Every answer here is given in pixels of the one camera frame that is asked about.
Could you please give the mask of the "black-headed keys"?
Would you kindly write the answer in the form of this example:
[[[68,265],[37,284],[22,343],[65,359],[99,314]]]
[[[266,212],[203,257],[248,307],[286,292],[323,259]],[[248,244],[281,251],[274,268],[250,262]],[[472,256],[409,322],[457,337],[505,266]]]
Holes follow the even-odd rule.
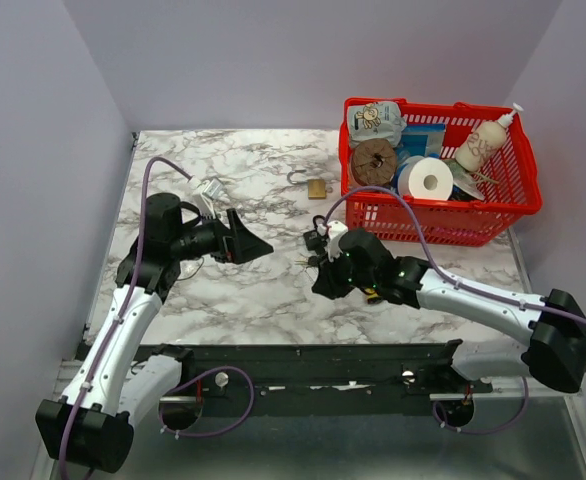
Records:
[[[318,255],[311,255],[308,257],[302,257],[295,261],[295,264],[302,267],[304,270],[307,269],[318,269],[322,258]]]

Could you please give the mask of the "yellow padlock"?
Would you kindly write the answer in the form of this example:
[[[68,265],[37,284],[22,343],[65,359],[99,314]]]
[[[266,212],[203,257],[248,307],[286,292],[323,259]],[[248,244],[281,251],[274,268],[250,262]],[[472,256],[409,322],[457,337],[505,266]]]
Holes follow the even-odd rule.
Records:
[[[383,301],[383,299],[377,294],[374,289],[367,288],[364,290],[366,303],[368,305],[375,305],[379,304]]]

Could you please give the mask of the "black padlock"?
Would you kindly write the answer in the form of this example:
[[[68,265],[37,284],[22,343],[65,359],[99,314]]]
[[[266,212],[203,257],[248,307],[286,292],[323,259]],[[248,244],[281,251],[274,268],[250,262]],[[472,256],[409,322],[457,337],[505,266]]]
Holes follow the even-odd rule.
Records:
[[[313,228],[303,234],[303,240],[307,250],[317,255],[320,255],[325,248],[325,239],[318,231],[319,227],[324,224],[324,221],[324,216],[314,215],[312,218]]]

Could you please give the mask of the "large brass padlock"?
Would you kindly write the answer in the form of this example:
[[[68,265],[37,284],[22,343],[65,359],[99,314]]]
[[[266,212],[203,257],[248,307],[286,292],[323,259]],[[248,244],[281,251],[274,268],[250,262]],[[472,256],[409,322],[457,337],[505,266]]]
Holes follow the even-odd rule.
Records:
[[[287,181],[291,185],[303,185],[307,188],[310,200],[323,200],[333,191],[332,187],[322,178],[311,178],[305,169],[294,169],[287,173]]]

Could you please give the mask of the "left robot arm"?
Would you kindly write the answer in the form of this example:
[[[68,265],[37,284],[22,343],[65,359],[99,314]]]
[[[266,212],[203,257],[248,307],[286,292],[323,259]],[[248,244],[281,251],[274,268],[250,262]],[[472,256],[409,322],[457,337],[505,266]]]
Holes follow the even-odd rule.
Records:
[[[154,194],[141,211],[141,231],[117,269],[111,306],[75,377],[56,400],[44,400],[36,424],[49,456],[63,477],[70,463],[91,471],[117,472],[131,449],[134,431],[168,391],[187,393],[195,380],[185,354],[155,354],[128,376],[147,328],[178,279],[185,260],[211,256],[243,264],[273,248],[228,210],[217,217],[184,222],[187,203],[171,193]]]

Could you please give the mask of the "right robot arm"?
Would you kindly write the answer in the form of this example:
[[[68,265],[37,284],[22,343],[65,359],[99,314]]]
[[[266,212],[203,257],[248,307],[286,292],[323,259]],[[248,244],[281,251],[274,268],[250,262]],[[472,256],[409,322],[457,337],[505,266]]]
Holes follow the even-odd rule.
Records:
[[[530,376],[562,393],[576,393],[586,374],[586,318],[574,297],[510,292],[451,274],[413,256],[394,256],[372,233],[335,222],[306,235],[318,276],[312,291],[334,300],[353,290],[415,309],[449,313],[506,335],[460,343],[437,362],[433,379],[453,392],[468,380]]]

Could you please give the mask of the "brown tape roll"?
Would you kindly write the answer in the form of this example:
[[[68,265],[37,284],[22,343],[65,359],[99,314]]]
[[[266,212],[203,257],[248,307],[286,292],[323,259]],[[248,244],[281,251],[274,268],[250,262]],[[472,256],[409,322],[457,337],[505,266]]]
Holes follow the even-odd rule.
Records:
[[[388,186],[397,166],[397,154],[388,140],[365,140],[350,155],[349,183],[355,187]]]

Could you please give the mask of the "white toilet paper roll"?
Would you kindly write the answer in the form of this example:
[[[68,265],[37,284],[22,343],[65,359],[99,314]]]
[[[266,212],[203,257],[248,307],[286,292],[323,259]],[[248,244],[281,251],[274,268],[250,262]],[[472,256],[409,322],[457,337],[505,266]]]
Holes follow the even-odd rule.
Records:
[[[447,164],[434,157],[407,161],[399,169],[396,189],[401,195],[415,199],[446,201],[454,187]]]

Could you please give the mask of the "blue plastic package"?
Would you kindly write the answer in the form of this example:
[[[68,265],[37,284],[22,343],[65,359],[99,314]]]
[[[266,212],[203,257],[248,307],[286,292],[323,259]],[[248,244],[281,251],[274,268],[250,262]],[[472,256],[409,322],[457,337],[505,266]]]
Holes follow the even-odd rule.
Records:
[[[400,160],[411,156],[439,158],[445,132],[446,125],[443,123],[408,125],[395,152]]]

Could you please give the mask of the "light blue wipes pack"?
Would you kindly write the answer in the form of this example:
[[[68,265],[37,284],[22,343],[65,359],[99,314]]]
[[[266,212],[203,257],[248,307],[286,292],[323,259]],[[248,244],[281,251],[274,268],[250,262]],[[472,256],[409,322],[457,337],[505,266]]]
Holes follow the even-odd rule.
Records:
[[[349,145],[352,148],[373,139],[387,140],[395,148],[407,126],[399,105],[393,101],[349,106],[346,120]]]

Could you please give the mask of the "red plastic basket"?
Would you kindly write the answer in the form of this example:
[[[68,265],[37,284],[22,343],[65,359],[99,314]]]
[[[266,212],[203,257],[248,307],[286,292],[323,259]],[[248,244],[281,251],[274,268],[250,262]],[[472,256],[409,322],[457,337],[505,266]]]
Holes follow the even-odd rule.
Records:
[[[424,104],[404,98],[393,100],[410,124],[444,124],[442,154],[454,155],[457,148],[482,122],[496,120],[505,106]],[[482,201],[433,201],[407,197],[422,233],[432,244],[478,247],[524,216],[535,215],[543,205],[537,179],[534,152],[522,122],[515,118],[505,144],[483,166],[491,179],[480,186]],[[360,192],[344,201],[346,224],[362,227],[382,240],[416,242],[417,230],[407,211],[390,192]]]

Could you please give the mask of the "cream pump lotion bottle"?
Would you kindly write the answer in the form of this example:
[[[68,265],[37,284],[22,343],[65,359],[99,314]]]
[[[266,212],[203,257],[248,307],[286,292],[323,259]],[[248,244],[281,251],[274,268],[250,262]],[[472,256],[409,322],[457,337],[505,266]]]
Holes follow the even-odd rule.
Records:
[[[477,173],[505,144],[509,127],[523,111],[522,106],[514,103],[509,113],[481,123],[457,149],[454,160],[467,172]]]

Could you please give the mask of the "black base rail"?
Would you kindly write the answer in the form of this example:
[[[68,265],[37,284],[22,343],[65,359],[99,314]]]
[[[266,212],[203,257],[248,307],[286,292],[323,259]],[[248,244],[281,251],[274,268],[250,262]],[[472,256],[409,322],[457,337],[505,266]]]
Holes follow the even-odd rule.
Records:
[[[460,398],[491,387],[452,367],[460,341],[380,345],[156,345],[134,358],[164,354],[180,361],[185,382],[214,367],[230,380],[202,380],[203,414],[237,418],[402,414],[427,415],[431,396]]]

